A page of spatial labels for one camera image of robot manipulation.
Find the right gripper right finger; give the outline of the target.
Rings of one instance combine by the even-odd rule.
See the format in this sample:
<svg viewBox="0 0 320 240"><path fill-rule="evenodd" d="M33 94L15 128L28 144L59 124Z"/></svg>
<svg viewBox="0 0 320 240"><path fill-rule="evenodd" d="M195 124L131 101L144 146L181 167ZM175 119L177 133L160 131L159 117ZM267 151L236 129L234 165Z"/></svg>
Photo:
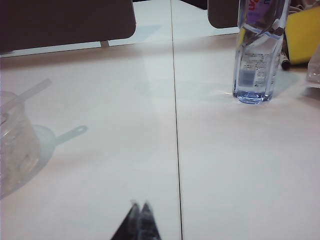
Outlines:
<svg viewBox="0 0 320 240"><path fill-rule="evenodd" d="M161 240L152 207L145 202L140 212L140 239Z"/></svg>

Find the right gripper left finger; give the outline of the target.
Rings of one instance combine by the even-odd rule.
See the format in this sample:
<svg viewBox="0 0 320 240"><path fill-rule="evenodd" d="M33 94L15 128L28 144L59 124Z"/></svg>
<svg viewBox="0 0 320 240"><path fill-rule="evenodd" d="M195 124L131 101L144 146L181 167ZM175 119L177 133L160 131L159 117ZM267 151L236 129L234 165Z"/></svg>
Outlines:
<svg viewBox="0 0 320 240"><path fill-rule="evenodd" d="M140 205L132 202L131 208L124 220L113 234L111 240L136 240L138 234L138 222L140 217Z"/></svg>

